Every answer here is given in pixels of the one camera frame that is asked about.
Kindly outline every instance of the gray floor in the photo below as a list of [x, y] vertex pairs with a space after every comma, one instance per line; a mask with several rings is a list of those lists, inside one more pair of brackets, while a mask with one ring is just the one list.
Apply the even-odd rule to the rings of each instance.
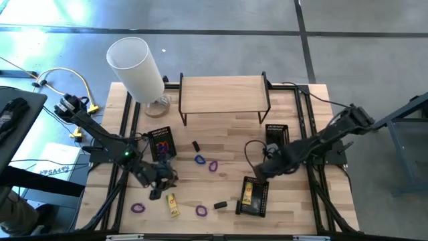
[[[306, 30], [354, 32], [428, 32], [428, 3], [418, 0], [301, 0]], [[292, 0], [10, 0], [0, 23], [124, 29], [232, 29], [298, 31]], [[104, 105], [112, 81], [106, 50], [127, 35], [0, 32], [0, 56], [28, 70], [68, 67], [89, 82]], [[187, 76], [253, 75], [265, 70], [272, 82], [308, 83], [302, 43], [296, 36], [137, 35], [145, 39], [162, 74]], [[427, 38], [309, 37], [317, 83], [328, 85], [336, 102], [355, 103], [379, 119], [428, 90]], [[0, 62], [0, 69], [11, 68]], [[68, 73], [48, 78], [60, 90], [85, 94]], [[29, 80], [0, 79], [0, 85], [30, 90]], [[59, 96], [48, 89], [50, 109]], [[333, 106], [334, 112], [340, 108]], [[67, 131], [45, 113], [29, 138], [38, 145], [73, 145]], [[407, 182], [389, 133], [347, 137], [346, 152], [360, 228], [369, 234], [428, 239], [428, 195], [392, 197]]]

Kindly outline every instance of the black cable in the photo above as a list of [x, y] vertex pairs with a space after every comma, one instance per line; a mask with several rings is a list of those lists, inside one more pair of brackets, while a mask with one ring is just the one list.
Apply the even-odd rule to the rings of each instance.
[[[144, 147], [144, 149], [143, 149], [143, 150], [141, 151], [141, 153], [140, 153], [140, 157], [141, 157], [141, 158], [142, 158], [142, 156], [143, 156], [143, 153], [146, 151], [146, 149], [147, 149], [147, 147], [148, 147], [148, 144], [149, 144], [149, 142], [147, 141], [146, 146]], [[162, 164], [166, 167], [166, 168], [162, 168], [162, 169], [168, 169], [168, 170], [171, 172], [171, 176], [173, 177], [173, 178], [171, 179], [171, 181], [170, 181], [170, 182], [168, 182], [168, 183], [167, 183], [167, 185], [166, 185], [164, 188], [157, 188], [155, 185], [153, 185], [153, 183], [151, 183], [151, 182], [149, 182], [149, 181], [148, 181], [148, 178], [147, 178], [146, 174], [141, 173], [141, 174], [142, 174], [142, 176], [146, 179], [146, 182], [148, 182], [148, 183], [149, 183], [148, 185], [143, 185], [143, 188], [148, 188], [149, 186], [151, 186], [154, 190], [157, 190], [157, 191], [165, 191], [165, 190], [167, 190], [168, 188], [170, 188], [170, 187], [172, 187], [172, 186], [174, 185], [174, 183], [175, 183], [175, 181], [176, 181], [176, 177], [178, 176], [177, 171], [175, 171], [175, 170], [171, 167], [171, 164], [170, 164], [170, 163], [168, 163], [168, 160], [166, 160], [165, 162], [160, 161], [160, 163], [162, 163]]]
[[320, 100], [320, 101], [322, 101], [322, 102], [325, 102], [325, 103], [330, 103], [330, 104], [335, 104], [335, 105], [338, 105], [338, 106], [342, 106], [342, 107], [349, 107], [349, 106], [347, 106], [347, 105], [345, 105], [345, 104], [340, 104], [340, 103], [337, 103], [337, 102], [334, 102], [334, 101], [329, 101], [329, 100], [323, 100], [323, 99], [321, 99], [320, 97], [318, 97], [318, 96], [316, 96], [315, 94], [312, 94], [311, 92], [309, 92], [309, 93], [307, 93], [305, 90], [303, 90], [303, 89], [301, 89], [300, 88], [300, 86], [298, 86], [297, 84], [294, 84], [294, 83], [292, 83], [292, 82], [282, 82], [281, 84], [292, 84], [292, 85], [294, 85], [295, 87], [297, 87], [300, 91], [302, 91], [303, 93], [305, 93], [306, 95], [311, 95], [311, 96], [313, 96], [315, 99], [317, 99], [317, 100]]
[[[76, 118], [78, 118], [79, 120], [81, 120], [82, 122], [85, 122], [85, 120], [83, 120], [82, 118], [80, 118], [78, 115], [74, 115]], [[106, 133], [102, 133], [101, 131], [93, 128], [91, 125], [88, 125], [89, 128], [91, 128], [93, 131], [95, 131], [96, 133], [98, 133], [99, 135], [102, 135], [104, 137], [110, 138], [112, 140], [117, 140], [117, 141], [140, 141], [142, 140], [141, 137], [120, 137], [118, 135], [113, 135], [113, 134], [106, 134]]]
[[10, 87], [10, 86], [0, 86], [0, 90], [6, 90], [6, 89], [20, 90], [20, 89], [18, 89], [18, 88]]
[[253, 164], [251, 164], [251, 162], [249, 162], [249, 159], [248, 159], [248, 156], [247, 156], [247, 146], [248, 146], [248, 144], [250, 144], [250, 143], [254, 143], [254, 142], [258, 142], [258, 143], [263, 144], [264, 149], [266, 150], [266, 144], [265, 144], [263, 141], [259, 141], [259, 140], [250, 140], [250, 141], [246, 142], [246, 144], [245, 144], [245, 145], [244, 145], [244, 147], [243, 147], [243, 154], [245, 155], [245, 158], [247, 159], [247, 162], [248, 162], [249, 166], [250, 166], [252, 169], [254, 169], [254, 166], [253, 166]]
[[61, 163], [58, 163], [58, 162], [55, 162], [55, 161], [51, 161], [51, 160], [47, 160], [47, 159], [22, 159], [22, 160], [13, 160], [11, 162], [18, 162], [18, 161], [49, 161], [51, 163], [55, 163], [55, 164], [58, 164], [58, 165], [88, 165], [88, 164], [85, 164], [85, 163], [61, 164]]
[[47, 112], [48, 115], [52, 116], [54, 119], [56, 119], [58, 122], [62, 123], [63, 125], [73, 125], [73, 124], [64, 122], [62, 119], [57, 117], [52, 111], [50, 111], [46, 106], [43, 106], [43, 109]]
[[[73, 168], [73, 169], [67, 170], [67, 171], [75, 171], [75, 170], [79, 170], [79, 169], [86, 168], [86, 167], [88, 167], [88, 166], [77, 167], [77, 168]], [[30, 178], [30, 179], [27, 179], [27, 180], [24, 180], [24, 181], [33, 181], [33, 180], [41, 179], [41, 178], [44, 178], [44, 177], [49, 177], [49, 176], [52, 176], [52, 175], [61, 174], [61, 173], [65, 173], [65, 171], [58, 172], [58, 173], [52, 173], [52, 174], [49, 174], [49, 175], [44, 175], [43, 177], [34, 177], [34, 178]], [[14, 183], [8, 183], [8, 184], [4, 184], [4, 185], [5, 186], [14, 186], [15, 184]]]
[[348, 178], [349, 189], [350, 189], [350, 192], [352, 193], [352, 184], [350, 182], [350, 177], [349, 177], [348, 172], [345, 170], [345, 168], [343, 166], [341, 166], [341, 165], [336, 165], [336, 166], [339, 167], [345, 173], [346, 177]]
[[72, 219], [72, 223], [70, 224], [70, 227], [68, 228], [67, 232], [70, 232], [73, 225], [76, 223], [77, 221], [77, 217], [78, 217], [78, 213], [80, 211], [80, 204], [82, 204], [82, 198], [83, 198], [83, 193], [85, 192], [85, 189], [82, 190], [80, 197], [79, 197], [79, 202], [78, 202], [78, 207], [76, 208], [76, 212], [74, 213], [74, 217]]
[[[36, 164], [36, 163], [34, 163], [33, 165], [31, 165], [31, 166], [29, 166], [29, 167], [25, 168], [24, 170], [28, 170], [28, 169], [30, 169], [30, 168], [32, 168], [32, 167], [34, 167], [34, 166], [35, 166], [35, 164]], [[12, 199], [10, 199], [10, 198], [9, 198], [9, 195], [7, 195], [7, 199], [8, 199], [10, 202], [12, 202], [12, 203], [17, 204], [17, 203], [19, 202], [19, 200], [21, 199], [21, 187], [18, 187], [18, 200], [17, 200], [16, 202], [12, 201]]]

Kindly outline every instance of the cable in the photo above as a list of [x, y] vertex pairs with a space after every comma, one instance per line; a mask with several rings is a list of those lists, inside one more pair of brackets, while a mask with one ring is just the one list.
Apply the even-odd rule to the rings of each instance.
[[338, 118], [342, 113], [344, 113], [345, 112], [345, 110], [346, 109], [343, 109], [343, 110], [341, 110], [339, 113], [337, 113], [337, 114], [335, 114], [334, 116], [333, 116], [333, 118], [331, 118], [330, 119], [330, 121], [327, 123], [327, 127], [329, 126], [329, 125], [331, 125], [332, 123], [333, 123], [333, 121], [334, 120], [336, 120], [336, 118]]
[[[30, 169], [30, 168], [32, 168], [32, 167], [34, 167], [35, 166], [35, 163], [33, 164], [33, 165], [31, 165], [31, 166], [29, 166], [29, 167], [27, 167], [27, 168], [25, 168], [24, 170], [28, 170], [28, 169]], [[14, 204], [17, 204], [18, 202], [19, 202], [19, 200], [21, 199], [21, 187], [18, 187], [18, 200], [16, 201], [16, 202], [14, 202], [14, 201], [12, 201], [12, 199], [10, 199], [9, 198], [9, 195], [7, 195], [7, 199], [11, 202], [11, 203], [14, 203]]]
[[77, 217], [78, 217], [78, 213], [80, 211], [80, 204], [82, 204], [82, 198], [83, 198], [83, 193], [85, 192], [85, 189], [82, 190], [80, 197], [79, 197], [79, 202], [78, 202], [78, 207], [76, 208], [76, 212], [74, 213], [74, 217], [72, 219], [72, 223], [70, 224], [70, 227], [68, 228], [67, 232], [70, 232], [73, 225], [76, 223], [77, 221]]
[[258, 142], [258, 143], [263, 144], [264, 149], [266, 149], [266, 144], [265, 144], [263, 141], [259, 141], [259, 140], [250, 140], [250, 141], [246, 142], [245, 146], [243, 147], [243, 153], [244, 153], [244, 155], [245, 155], [245, 158], [247, 159], [248, 164], [250, 165], [250, 167], [251, 167], [252, 169], [254, 169], [254, 166], [253, 166], [253, 164], [251, 164], [251, 162], [249, 162], [249, 159], [248, 159], [248, 156], [247, 156], [247, 146], [248, 146], [248, 144], [250, 144], [250, 143], [254, 143], [254, 142]]
[[[146, 151], [146, 149], [147, 149], [147, 147], [148, 147], [148, 144], [149, 144], [149, 142], [147, 141], [146, 146], [144, 147], [144, 149], [143, 149], [143, 150], [141, 151], [141, 153], [140, 153], [140, 158], [142, 158], [142, 156], [143, 156], [144, 152]], [[153, 185], [153, 183], [149, 182], [149, 181], [148, 181], [148, 178], [147, 178], [147, 176], [146, 176], [146, 174], [142, 172], [142, 173], [141, 173], [141, 174], [142, 174], [142, 176], [146, 179], [146, 182], [148, 182], [148, 183], [149, 183], [148, 185], [143, 185], [143, 188], [148, 188], [149, 186], [151, 186], [154, 190], [164, 191], [164, 190], [167, 190], [168, 188], [170, 188], [170, 187], [172, 187], [172, 186], [174, 185], [174, 183], [175, 183], [175, 181], [176, 181], [176, 177], [178, 176], [177, 171], [175, 171], [175, 170], [171, 167], [171, 164], [170, 164], [170, 163], [168, 163], [168, 160], [166, 160], [165, 162], [164, 162], [164, 161], [159, 161], [159, 163], [162, 163], [165, 167], [164, 167], [164, 168], [158, 168], [158, 170], [159, 170], [159, 169], [168, 169], [168, 170], [171, 172], [171, 176], [172, 176], [173, 178], [171, 179], [171, 181], [170, 181], [170, 182], [168, 182], [168, 183], [167, 183], [167, 185], [166, 185], [164, 188], [158, 188], [158, 187], [156, 187], [155, 185]]]
[[350, 182], [350, 177], [349, 177], [348, 172], [345, 170], [345, 168], [343, 166], [341, 166], [341, 165], [336, 165], [336, 166], [339, 167], [345, 173], [346, 177], [348, 178], [349, 189], [350, 189], [350, 192], [352, 193], [352, 184]]
[[51, 161], [51, 160], [47, 160], [47, 159], [22, 159], [22, 160], [13, 160], [13, 161], [11, 161], [11, 162], [18, 162], [18, 161], [49, 161], [49, 162], [51, 162], [51, 163], [55, 163], [55, 164], [58, 164], [58, 165], [88, 165], [88, 164], [86, 164], [86, 163], [70, 163], [70, 164], [62, 164], [62, 163], [58, 163], [58, 162], [55, 162], [55, 161]]
[[[86, 165], [84, 167], [76, 167], [76, 168], [73, 168], [73, 169], [67, 170], [67, 171], [75, 171], [75, 170], [79, 170], [79, 169], [86, 168], [86, 167], [88, 167], [88, 166]], [[33, 181], [33, 180], [41, 179], [41, 178], [44, 178], [44, 177], [49, 177], [49, 176], [52, 176], [52, 175], [61, 174], [61, 173], [65, 173], [65, 171], [58, 172], [58, 173], [52, 173], [52, 174], [49, 174], [49, 175], [44, 175], [43, 177], [34, 177], [34, 178], [30, 178], [30, 179], [27, 179], [27, 180], [24, 180], [24, 181]], [[6, 186], [14, 186], [15, 183], [8, 183], [8, 184], [4, 184], [4, 185], [6, 185]]]
[[[81, 120], [82, 122], [85, 122], [85, 120], [83, 120], [82, 118], [80, 118], [80, 116], [78, 116], [78, 115], [74, 115], [76, 118], [78, 118], [79, 120]], [[110, 133], [108, 133], [108, 134], [106, 134], [106, 133], [102, 133], [102, 132], [100, 132], [99, 130], [97, 130], [97, 129], [95, 129], [95, 128], [93, 128], [92, 126], [90, 126], [90, 125], [88, 125], [88, 127], [90, 127], [93, 131], [95, 131], [96, 133], [98, 133], [98, 134], [100, 134], [100, 135], [102, 135], [102, 136], [105, 136], [105, 137], [108, 137], [108, 138], [110, 138], [110, 139], [113, 139], [113, 140], [117, 140], [117, 141], [140, 141], [140, 140], [143, 140], [143, 134], [141, 134], [141, 133], [138, 133], [138, 134], [140, 134], [141, 135], [141, 137], [127, 137], [127, 138], [125, 138], [125, 137], [115, 137], [115, 136], [117, 136], [117, 135], [113, 135], [113, 134], [110, 134]]]
[[[85, 79], [84, 79], [84, 78], [83, 78], [79, 73], [77, 73], [77, 72], [76, 72], [76, 71], [74, 71], [74, 70], [71, 70], [71, 69], [69, 69], [69, 68], [57, 67], [57, 68], [52, 68], [52, 69], [46, 70], [45, 72], [42, 72], [39, 76], [35, 76], [34, 74], [32, 74], [32, 73], [28, 72], [27, 70], [24, 70], [23, 68], [21, 68], [21, 67], [19, 67], [18, 65], [14, 64], [14, 63], [12, 63], [12, 62], [10, 62], [9, 60], [6, 60], [5, 58], [3, 58], [3, 57], [1, 57], [1, 56], [0, 56], [0, 58], [1, 58], [2, 60], [4, 60], [4, 61], [8, 62], [9, 64], [11, 64], [11, 65], [15, 66], [16, 68], [19, 68], [20, 70], [24, 71], [26, 74], [30, 75], [31, 77], [35, 78], [35, 82], [36, 82], [37, 84], [39, 84], [39, 82], [41, 81], [41, 80], [40, 80], [40, 79], [41, 79], [41, 77], [42, 77], [43, 75], [45, 75], [45, 74], [49, 73], [49, 72], [52, 72], [52, 71], [54, 71], [54, 70], [65, 70], [65, 71], [69, 71], [69, 72], [71, 72], [71, 73], [75, 74], [77, 77], [79, 77], [79, 78], [82, 80], [82, 82], [83, 82], [83, 83], [84, 83], [84, 85], [85, 85], [86, 92], [88, 93], [88, 97], [89, 97], [89, 101], [90, 101], [91, 106], [94, 106], [94, 105], [95, 105], [95, 104], [94, 104], [94, 99], [92, 98], [92, 95], [91, 95], [91, 93], [90, 93], [90, 91], [89, 91], [88, 83], [86, 82], [86, 80], [85, 80]], [[64, 93], [63, 93], [63, 92], [60, 92], [59, 90], [56, 90], [56, 89], [55, 89], [53, 86], [51, 86], [50, 84], [46, 83], [45, 85], [46, 85], [48, 88], [50, 88], [51, 90], [53, 90], [54, 92], [56, 92], [56, 93], [58, 93], [58, 94], [61, 94], [61, 95], [64, 95]]]
[[0, 86], [0, 90], [6, 90], [6, 89], [19, 90], [18, 88], [15, 88], [15, 87], [10, 87], [10, 86]]
[[47, 112], [48, 115], [52, 116], [54, 119], [56, 119], [58, 122], [61, 122], [63, 125], [73, 125], [71, 123], [66, 123], [59, 117], [57, 117], [52, 111], [50, 111], [46, 106], [43, 106], [43, 109]]
[[340, 104], [340, 103], [337, 103], [337, 102], [334, 102], [334, 101], [329, 101], [329, 100], [323, 100], [323, 99], [321, 99], [320, 97], [318, 97], [318, 96], [316, 96], [315, 94], [312, 94], [311, 92], [309, 92], [309, 93], [307, 93], [305, 90], [303, 90], [303, 89], [301, 89], [300, 88], [300, 86], [298, 86], [297, 84], [294, 84], [293, 82], [282, 82], [281, 84], [292, 84], [292, 85], [294, 85], [295, 87], [297, 87], [300, 91], [302, 91], [303, 93], [305, 93], [306, 95], [311, 95], [311, 96], [313, 96], [315, 99], [317, 99], [317, 100], [320, 100], [320, 101], [322, 101], [322, 102], [325, 102], [325, 103], [330, 103], [330, 104], [335, 104], [335, 105], [338, 105], [338, 106], [342, 106], [342, 107], [349, 107], [349, 106], [347, 106], [347, 105], [345, 105], [345, 104]]

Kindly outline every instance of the purple rubber band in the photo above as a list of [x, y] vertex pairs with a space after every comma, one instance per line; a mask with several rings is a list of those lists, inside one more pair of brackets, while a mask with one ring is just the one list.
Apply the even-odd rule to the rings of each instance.
[[219, 168], [219, 162], [218, 161], [212, 161], [208, 164], [208, 170], [209, 171], [214, 172], [217, 170], [217, 168]]
[[[200, 208], [202, 208], [204, 211], [205, 211], [205, 213], [204, 214], [202, 214], [202, 213], [200, 213], [199, 212], [199, 209]], [[207, 208], [205, 207], [205, 206], [202, 206], [202, 205], [197, 205], [196, 206], [196, 215], [198, 215], [198, 216], [200, 216], [200, 217], [205, 217], [206, 215], [208, 215], [208, 210], [207, 210]]]
[[136, 214], [141, 214], [146, 210], [146, 207], [143, 204], [136, 203], [131, 206], [131, 211]]

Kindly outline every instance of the wooden shelf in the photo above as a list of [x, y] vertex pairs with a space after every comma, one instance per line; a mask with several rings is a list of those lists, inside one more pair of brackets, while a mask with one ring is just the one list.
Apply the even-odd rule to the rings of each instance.
[[269, 112], [265, 72], [261, 76], [180, 77], [179, 112], [187, 114]]

